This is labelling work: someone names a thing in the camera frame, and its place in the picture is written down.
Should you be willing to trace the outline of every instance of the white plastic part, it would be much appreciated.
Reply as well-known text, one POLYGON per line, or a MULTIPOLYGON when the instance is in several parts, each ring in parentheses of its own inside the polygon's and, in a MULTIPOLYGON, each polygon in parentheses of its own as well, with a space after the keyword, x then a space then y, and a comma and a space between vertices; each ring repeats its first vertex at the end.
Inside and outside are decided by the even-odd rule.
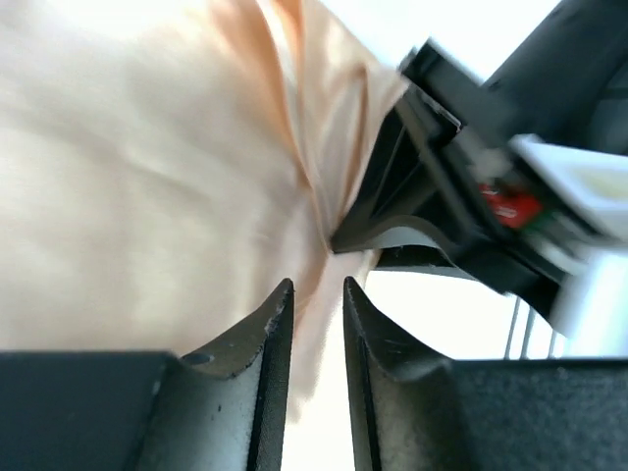
POLYGON ((579 216, 628 241, 628 157, 513 137, 513 148, 579 216))
POLYGON ((628 357, 628 247, 584 247, 587 269, 563 283, 552 324, 567 356, 628 357))

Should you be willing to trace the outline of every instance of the black plastic part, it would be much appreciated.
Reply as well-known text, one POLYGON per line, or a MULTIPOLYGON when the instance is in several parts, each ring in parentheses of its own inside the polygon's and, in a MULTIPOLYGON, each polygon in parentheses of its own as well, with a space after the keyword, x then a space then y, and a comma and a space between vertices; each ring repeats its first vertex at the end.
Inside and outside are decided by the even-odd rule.
POLYGON ((585 147, 628 156, 628 62, 610 81, 582 135, 585 147))
POLYGON ((437 118, 421 92, 410 86, 384 120, 363 184, 332 237, 332 248, 392 249, 383 257, 390 264, 386 268, 477 279, 497 292, 525 296, 538 312, 549 314, 562 272, 527 250, 470 187, 459 183, 439 147, 437 118), (412 260, 401 262, 410 251, 412 260), (420 262, 417 254, 425 260, 420 262))
POLYGON ((344 285, 356 471, 608 471, 628 463, 628 362, 454 361, 344 285))
POLYGON ((280 471, 292 322, 285 280, 182 360, 0 354, 0 469, 280 471))
MULTIPOLYGON (((607 150, 612 136, 603 130, 615 130, 612 146, 628 152, 623 128, 611 127, 608 110, 596 108, 627 60, 623 0, 563 0, 482 86, 432 44, 413 51, 400 70, 416 86, 382 124, 358 197, 332 237, 334 251, 380 248, 379 269, 477 279, 523 297, 547 318, 565 275, 497 222, 463 149, 450 139, 447 117, 471 128, 487 148, 506 150, 514 135, 533 132, 607 150), (431 113, 430 100, 446 113, 431 113)), ((615 86, 610 98, 621 90, 615 86)), ((599 236, 513 158, 548 207, 576 221, 584 237, 599 236)))

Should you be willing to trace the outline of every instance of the beige fabric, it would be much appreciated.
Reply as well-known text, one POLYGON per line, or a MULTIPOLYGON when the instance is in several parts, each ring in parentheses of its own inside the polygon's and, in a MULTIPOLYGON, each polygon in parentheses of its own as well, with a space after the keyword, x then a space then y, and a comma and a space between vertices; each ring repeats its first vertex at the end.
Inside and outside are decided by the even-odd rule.
POLYGON ((294 412, 404 88, 314 0, 0 0, 0 347, 185 353, 290 277, 294 412))

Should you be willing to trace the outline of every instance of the satin cloth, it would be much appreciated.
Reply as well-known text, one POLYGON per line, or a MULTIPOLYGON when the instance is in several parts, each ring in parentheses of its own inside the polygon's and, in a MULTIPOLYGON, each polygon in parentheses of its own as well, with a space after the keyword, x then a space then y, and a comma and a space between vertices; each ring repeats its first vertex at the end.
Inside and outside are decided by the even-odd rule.
POLYGON ((315 0, 1 0, 0 348, 185 354, 288 277, 296 418, 405 88, 315 0))

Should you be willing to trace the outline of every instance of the metal rod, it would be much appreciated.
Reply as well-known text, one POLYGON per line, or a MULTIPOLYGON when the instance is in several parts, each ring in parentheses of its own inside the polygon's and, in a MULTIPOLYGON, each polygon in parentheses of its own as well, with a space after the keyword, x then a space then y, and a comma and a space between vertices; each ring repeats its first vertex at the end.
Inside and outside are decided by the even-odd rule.
POLYGON ((536 320, 537 313, 528 307, 528 319, 526 320, 526 332, 523 335, 523 345, 521 346, 521 358, 530 359, 528 355, 528 349, 530 348, 530 337, 532 336, 532 330, 534 329, 534 322, 536 320))
POLYGON ((512 311, 512 320, 510 321, 510 330, 508 331, 508 339, 506 341, 506 351, 503 354, 504 360, 510 359, 510 349, 512 348, 512 339, 514 338, 514 330, 517 326, 517 319, 519 317, 519 304, 521 304, 521 298, 517 296, 514 302, 514 310, 512 311))
POLYGON ((558 338, 558 332, 554 329, 551 330, 551 338, 549 339, 548 358, 555 358, 556 339, 558 338))

